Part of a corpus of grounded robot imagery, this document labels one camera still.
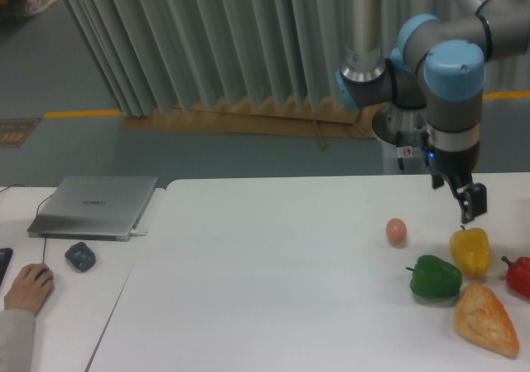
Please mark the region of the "person's right hand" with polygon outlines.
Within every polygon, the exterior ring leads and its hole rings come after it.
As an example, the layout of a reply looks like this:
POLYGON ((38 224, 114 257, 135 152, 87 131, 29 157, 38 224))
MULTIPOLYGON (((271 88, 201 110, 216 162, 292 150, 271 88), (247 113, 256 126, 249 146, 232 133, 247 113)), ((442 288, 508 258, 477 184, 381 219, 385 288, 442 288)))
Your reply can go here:
POLYGON ((37 264, 41 263, 31 263, 24 266, 15 277, 11 288, 4 297, 5 310, 24 310, 34 316, 39 313, 54 289, 54 274, 53 285, 48 282, 44 287, 38 287, 31 274, 37 264))

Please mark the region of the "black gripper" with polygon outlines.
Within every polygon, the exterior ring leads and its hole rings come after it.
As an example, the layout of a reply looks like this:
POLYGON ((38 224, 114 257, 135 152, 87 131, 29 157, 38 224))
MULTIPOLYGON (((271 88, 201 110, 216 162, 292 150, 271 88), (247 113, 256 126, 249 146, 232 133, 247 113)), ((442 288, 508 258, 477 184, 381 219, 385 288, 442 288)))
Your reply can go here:
POLYGON ((487 212, 487 188, 473 182, 472 171, 479 158, 475 135, 427 129, 422 134, 424 164, 431 175, 431 188, 447 183, 460 207, 460 222, 467 224, 487 212))

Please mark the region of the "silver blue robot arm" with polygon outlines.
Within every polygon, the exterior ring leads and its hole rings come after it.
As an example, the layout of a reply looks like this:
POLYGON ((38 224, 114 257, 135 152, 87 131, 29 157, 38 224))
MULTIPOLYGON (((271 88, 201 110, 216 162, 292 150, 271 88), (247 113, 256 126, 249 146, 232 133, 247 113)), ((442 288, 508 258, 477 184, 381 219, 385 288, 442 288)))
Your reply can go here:
POLYGON ((389 57, 381 53, 382 0, 344 0, 345 55, 336 72, 344 106, 383 104, 373 132, 418 150, 434 188, 449 186, 468 223, 487 210, 474 182, 485 66, 529 51, 529 6, 519 0, 455 0, 465 17, 407 20, 389 57))

